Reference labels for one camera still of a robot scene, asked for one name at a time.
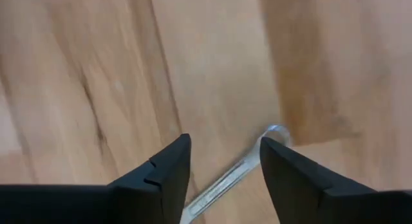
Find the wrench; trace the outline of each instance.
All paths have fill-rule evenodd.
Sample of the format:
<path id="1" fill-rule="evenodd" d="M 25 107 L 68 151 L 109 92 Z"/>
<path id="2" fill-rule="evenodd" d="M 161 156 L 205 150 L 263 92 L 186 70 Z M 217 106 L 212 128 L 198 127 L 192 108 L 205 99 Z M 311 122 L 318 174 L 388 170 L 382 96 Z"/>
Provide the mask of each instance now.
<path id="1" fill-rule="evenodd" d="M 287 128 L 280 125 L 270 125 L 267 130 L 256 140 L 248 154 L 230 168 L 221 178 L 214 182 L 208 189 L 202 192 L 188 206 L 183 209 L 180 224 L 190 224 L 197 216 L 202 214 L 217 199 L 223 196 L 235 184 L 240 182 L 252 169 L 260 164 L 259 148 L 262 137 L 269 134 L 278 134 L 275 138 L 285 146 L 290 147 L 292 141 Z"/>

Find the open-end wrench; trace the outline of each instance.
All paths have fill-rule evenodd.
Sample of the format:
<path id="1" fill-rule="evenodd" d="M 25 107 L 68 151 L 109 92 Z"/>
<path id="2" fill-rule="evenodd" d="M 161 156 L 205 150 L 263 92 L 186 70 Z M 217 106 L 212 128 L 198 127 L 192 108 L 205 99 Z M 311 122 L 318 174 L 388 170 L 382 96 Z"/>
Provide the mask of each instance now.
<path id="1" fill-rule="evenodd" d="M 180 224 L 189 224 L 260 164 L 259 148 L 264 136 L 271 137 L 288 147 L 292 145 L 287 128 L 280 125 L 268 126 L 244 158 L 183 209 Z"/>

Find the floor plank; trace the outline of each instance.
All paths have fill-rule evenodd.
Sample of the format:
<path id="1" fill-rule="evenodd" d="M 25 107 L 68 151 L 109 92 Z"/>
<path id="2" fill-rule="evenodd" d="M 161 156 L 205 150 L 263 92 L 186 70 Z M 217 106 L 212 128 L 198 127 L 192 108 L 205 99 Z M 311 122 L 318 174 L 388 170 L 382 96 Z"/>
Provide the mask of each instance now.
<path id="1" fill-rule="evenodd" d="M 35 183 L 110 182 L 180 134 L 148 0 L 1 1 L 1 78 Z"/>
<path id="2" fill-rule="evenodd" d="M 32 183 L 30 159 L 15 128 L 6 91 L 0 80 L 0 183 Z"/>
<path id="3" fill-rule="evenodd" d="M 193 139 L 201 191 L 273 122 L 280 122 L 258 0 L 153 0 L 182 129 Z M 261 223 L 274 210 L 254 171 L 204 215 L 206 223 Z"/>

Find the wooden floor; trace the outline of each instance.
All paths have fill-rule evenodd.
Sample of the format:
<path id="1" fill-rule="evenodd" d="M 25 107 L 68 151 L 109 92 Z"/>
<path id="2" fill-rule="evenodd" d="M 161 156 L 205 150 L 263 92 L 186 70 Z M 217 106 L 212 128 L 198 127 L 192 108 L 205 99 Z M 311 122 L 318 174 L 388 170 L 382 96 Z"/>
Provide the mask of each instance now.
<path id="1" fill-rule="evenodd" d="M 411 2 L 0 0 L 0 183 L 108 183 L 190 133 L 190 201 L 283 123 L 412 188 Z M 277 223 L 261 169 L 196 223 Z"/>

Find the laminate floor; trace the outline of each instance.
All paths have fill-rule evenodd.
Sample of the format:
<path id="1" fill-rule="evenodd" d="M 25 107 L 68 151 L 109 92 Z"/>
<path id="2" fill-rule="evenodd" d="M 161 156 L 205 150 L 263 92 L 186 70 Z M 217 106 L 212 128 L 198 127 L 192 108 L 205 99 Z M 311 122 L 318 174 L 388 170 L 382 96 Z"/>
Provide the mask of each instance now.
<path id="1" fill-rule="evenodd" d="M 412 0 L 0 0 L 0 183 L 108 183 L 180 133 L 187 201 L 271 123 L 412 188 Z M 277 223 L 255 169 L 196 223 Z"/>

